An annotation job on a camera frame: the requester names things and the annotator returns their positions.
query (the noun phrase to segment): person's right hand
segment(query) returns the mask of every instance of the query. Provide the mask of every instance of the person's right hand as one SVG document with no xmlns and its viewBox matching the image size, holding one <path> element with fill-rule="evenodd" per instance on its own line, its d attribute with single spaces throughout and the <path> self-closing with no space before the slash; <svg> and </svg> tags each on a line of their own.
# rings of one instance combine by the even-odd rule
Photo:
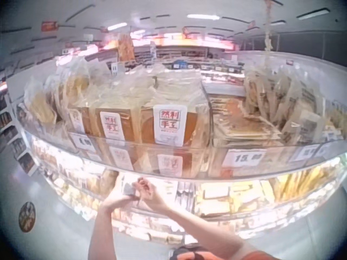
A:
<svg viewBox="0 0 347 260">
<path fill-rule="evenodd" d="M 139 191 L 140 199 L 142 199 L 153 211 L 166 214 L 170 209 L 162 196 L 158 193 L 157 188 L 147 179 L 139 178 L 136 183 L 133 183 L 133 186 Z"/>
</svg>

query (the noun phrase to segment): person's right arm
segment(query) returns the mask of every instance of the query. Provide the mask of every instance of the person's right arm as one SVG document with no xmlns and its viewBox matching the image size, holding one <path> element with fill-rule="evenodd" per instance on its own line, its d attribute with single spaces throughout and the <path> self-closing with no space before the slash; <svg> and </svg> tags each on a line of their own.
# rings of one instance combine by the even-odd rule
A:
<svg viewBox="0 0 347 260">
<path fill-rule="evenodd" d="M 141 199 L 154 211 L 176 221 L 185 231 L 214 255 L 225 260 L 241 260 L 257 251 L 250 244 L 231 232 L 224 231 L 179 206 L 168 205 L 156 187 L 146 179 L 134 183 Z"/>
</svg>

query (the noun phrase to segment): ceiling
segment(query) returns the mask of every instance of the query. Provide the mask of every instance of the ceiling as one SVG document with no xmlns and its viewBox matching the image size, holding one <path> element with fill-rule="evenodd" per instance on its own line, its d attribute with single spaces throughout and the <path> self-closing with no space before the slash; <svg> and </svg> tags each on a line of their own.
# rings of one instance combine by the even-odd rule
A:
<svg viewBox="0 0 347 260">
<path fill-rule="evenodd" d="M 2 8 L 0 59 L 26 55 L 25 51 L 17 52 L 21 49 L 36 53 L 62 49 L 65 42 L 84 40 L 84 34 L 103 40 L 106 34 L 98 28 L 122 22 L 128 25 L 115 31 L 145 29 L 145 35 L 151 35 L 182 32 L 188 26 L 188 32 L 218 34 L 231 40 L 235 34 L 259 35 L 264 33 L 265 8 L 264 0 L 16 0 Z M 321 8 L 328 8 L 330 13 L 296 18 Z M 228 18 L 212 21 L 187 18 L 188 14 Z M 272 33 L 347 30 L 347 8 L 339 0 L 277 0 L 273 1 L 271 16 L 272 21 L 286 21 L 271 26 Z M 58 21 L 58 31 L 41 32 L 42 21 Z M 247 31 L 251 21 L 259 29 Z"/>
</svg>

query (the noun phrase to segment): round floor decal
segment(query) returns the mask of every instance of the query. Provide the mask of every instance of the round floor decal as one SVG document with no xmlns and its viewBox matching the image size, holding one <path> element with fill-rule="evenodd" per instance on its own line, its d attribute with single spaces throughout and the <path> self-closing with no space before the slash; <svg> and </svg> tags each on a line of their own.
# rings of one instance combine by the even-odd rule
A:
<svg viewBox="0 0 347 260">
<path fill-rule="evenodd" d="M 21 230 L 24 233 L 30 232 L 34 227 L 35 220 L 35 206 L 32 202 L 28 201 L 22 206 L 20 210 L 20 215 L 18 217 L 18 223 L 20 225 Z"/>
</svg>

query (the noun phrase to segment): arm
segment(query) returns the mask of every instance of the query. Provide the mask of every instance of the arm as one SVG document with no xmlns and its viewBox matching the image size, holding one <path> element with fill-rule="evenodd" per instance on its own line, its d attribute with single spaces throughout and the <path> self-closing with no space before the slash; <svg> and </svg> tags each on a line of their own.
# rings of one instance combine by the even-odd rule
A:
<svg viewBox="0 0 347 260">
<path fill-rule="evenodd" d="M 113 245 L 111 213 L 116 208 L 124 207 L 129 202 L 137 199 L 136 197 L 122 196 L 113 190 L 102 202 L 94 224 L 88 260 L 117 260 Z"/>
<path fill-rule="evenodd" d="M 185 209 L 168 205 L 161 198 L 156 187 L 146 179 L 140 178 L 134 186 L 140 192 L 141 199 L 150 208 L 176 221 L 214 255 L 225 260 L 240 260 L 256 251 L 237 235 L 224 231 Z"/>
</svg>

